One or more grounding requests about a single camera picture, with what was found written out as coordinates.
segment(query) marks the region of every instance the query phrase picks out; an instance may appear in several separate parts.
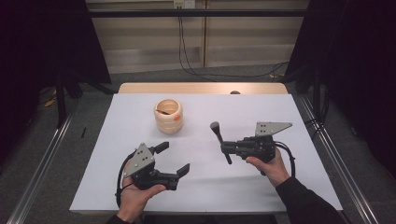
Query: white table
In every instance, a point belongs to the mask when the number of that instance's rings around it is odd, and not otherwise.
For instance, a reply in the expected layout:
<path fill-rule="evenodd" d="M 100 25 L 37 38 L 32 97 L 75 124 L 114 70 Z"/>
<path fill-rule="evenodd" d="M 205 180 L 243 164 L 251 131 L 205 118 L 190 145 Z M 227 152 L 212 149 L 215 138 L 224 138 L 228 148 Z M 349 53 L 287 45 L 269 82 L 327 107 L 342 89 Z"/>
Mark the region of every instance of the white table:
<path fill-rule="evenodd" d="M 173 135 L 161 133 L 153 107 L 174 98 L 184 108 L 184 126 Z M 81 214 L 118 210 L 114 193 L 120 165 L 140 143 L 154 147 L 169 141 L 170 147 L 155 155 L 156 168 L 175 173 L 186 163 L 190 172 L 176 191 L 165 191 L 149 200 L 151 214 L 265 214 L 286 211 L 268 179 L 250 164 L 232 155 L 229 165 L 209 125 L 218 121 L 225 141 L 254 135 L 257 121 L 292 122 L 274 135 L 288 145 L 296 158 L 297 178 L 342 210 L 297 107 L 288 94 L 117 94 L 106 116 L 85 175 L 70 207 Z M 282 157 L 290 170 L 289 157 Z"/>

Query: black fabric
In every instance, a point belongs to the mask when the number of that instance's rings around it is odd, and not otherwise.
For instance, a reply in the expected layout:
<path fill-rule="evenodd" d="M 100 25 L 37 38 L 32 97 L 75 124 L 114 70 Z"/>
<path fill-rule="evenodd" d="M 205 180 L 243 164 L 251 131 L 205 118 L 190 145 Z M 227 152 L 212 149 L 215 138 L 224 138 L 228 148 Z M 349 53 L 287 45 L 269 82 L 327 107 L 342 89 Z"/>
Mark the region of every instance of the black fabric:
<path fill-rule="evenodd" d="M 345 223 L 335 208 L 294 177 L 277 186 L 276 191 L 286 205 L 293 224 Z"/>
<path fill-rule="evenodd" d="M 131 223 L 122 221 L 122 219 L 114 215 L 106 222 L 106 224 L 131 224 Z"/>

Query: carpeted floor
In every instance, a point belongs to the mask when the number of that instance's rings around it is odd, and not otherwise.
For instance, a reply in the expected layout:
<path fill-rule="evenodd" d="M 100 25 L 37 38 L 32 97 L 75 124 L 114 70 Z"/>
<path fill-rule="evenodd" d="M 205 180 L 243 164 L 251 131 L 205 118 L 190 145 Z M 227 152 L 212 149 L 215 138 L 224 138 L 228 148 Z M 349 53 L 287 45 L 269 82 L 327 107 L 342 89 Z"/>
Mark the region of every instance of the carpeted floor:
<path fill-rule="evenodd" d="M 117 90 L 120 84 L 124 82 L 277 81 L 278 77 L 260 76 L 267 73 L 271 74 L 272 69 L 272 65 L 195 69 L 197 74 L 211 74 L 211 76 L 205 76 L 205 78 L 188 74 L 183 70 L 119 74 L 112 75 L 113 84 L 107 86 Z M 286 65 L 278 69 L 276 74 L 282 74 L 285 70 Z M 31 207 L 27 216 L 24 217 L 24 223 L 104 223 L 111 216 L 110 214 L 83 216 L 68 210 L 90 159 L 112 99 L 111 95 L 105 95 L 90 86 L 82 84 L 81 88 L 84 90 L 81 99 L 74 100 L 66 97 L 67 107 L 71 108 L 72 105 L 76 105 L 76 112 L 64 135 L 64 140 L 45 173 L 33 203 L 28 204 Z M 294 83 L 287 84 L 287 89 L 293 95 L 303 120 L 309 120 L 301 98 L 303 96 L 309 98 L 311 91 L 307 95 L 299 95 L 294 89 Z M 42 94 L 40 101 L 45 102 L 51 94 L 51 91 Z M 27 128 L 20 142 L 3 164 L 2 174 L 0 175 L 0 223 L 7 222 L 17 205 L 18 199 L 34 176 L 35 169 L 41 162 L 56 131 L 57 118 L 56 103 L 50 107 L 39 105 L 31 126 Z M 395 179 L 373 158 L 364 140 L 351 131 L 350 123 L 332 101 L 330 102 L 325 128 L 342 156 L 346 167 L 373 209 L 378 222 L 394 223 L 394 220 L 396 220 L 396 213 L 394 213 L 396 211 Z M 314 134 L 313 126 L 308 124 L 307 129 L 311 134 Z M 345 188 L 319 137 L 316 135 L 313 141 L 344 207 L 346 219 L 351 223 L 364 223 L 360 211 L 355 206 L 356 202 L 350 197 L 350 192 Z M 289 223 L 286 214 L 276 214 L 275 217 L 277 223 Z M 199 223 L 202 220 L 202 217 L 186 218 L 188 217 L 155 217 L 154 219 L 156 223 L 193 223 L 194 221 Z M 227 220 L 226 223 L 273 223 L 271 218 L 268 218 L 268 220 L 264 217 L 247 217 L 247 219 L 242 220 L 241 218 L 243 217 L 232 217 L 231 219 L 218 217 L 223 221 Z"/>

